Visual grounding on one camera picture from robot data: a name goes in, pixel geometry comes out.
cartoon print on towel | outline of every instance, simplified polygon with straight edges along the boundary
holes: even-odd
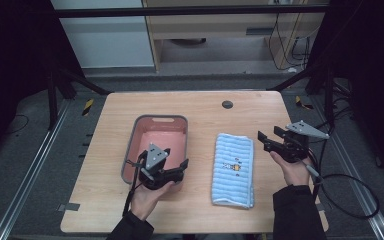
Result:
[[[235,160],[238,162],[238,164],[229,164],[229,163],[223,163],[224,168],[232,169],[233,171],[239,171],[241,170],[241,161],[239,161],[239,158],[235,158]]]

human hand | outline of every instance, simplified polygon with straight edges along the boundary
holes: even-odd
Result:
[[[166,183],[162,188],[150,190],[140,185],[133,195],[131,211],[140,220],[145,221],[157,205],[160,198],[166,194],[175,183]]]
[[[277,152],[271,151],[270,156],[277,164],[279,164],[280,168],[282,168],[287,185],[308,185],[308,182],[310,181],[310,173],[306,168],[306,164],[311,164],[311,160],[308,157],[302,160],[302,162],[289,163]]]

white wall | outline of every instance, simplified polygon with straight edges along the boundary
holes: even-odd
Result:
[[[142,7],[140,0],[51,0],[55,9]],[[61,18],[82,68],[154,67],[144,17]]]

wooden table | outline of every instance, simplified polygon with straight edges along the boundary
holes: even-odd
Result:
[[[233,102],[225,109],[222,102]],[[263,150],[258,130],[282,141],[273,127],[290,123],[283,99],[271,91],[130,92],[106,100],[92,142],[74,187],[61,229],[67,233],[111,232],[120,221],[129,185],[121,168],[135,120],[143,114],[183,115],[188,120],[183,187],[165,196],[148,221],[155,233],[272,232],[272,195],[285,186],[280,167]],[[217,134],[254,140],[255,206],[249,210],[211,203],[211,182]],[[325,230],[327,222],[321,212]]]

blue towel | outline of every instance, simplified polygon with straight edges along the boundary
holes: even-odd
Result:
[[[216,205],[254,206],[254,143],[246,136],[217,136],[211,199]]]

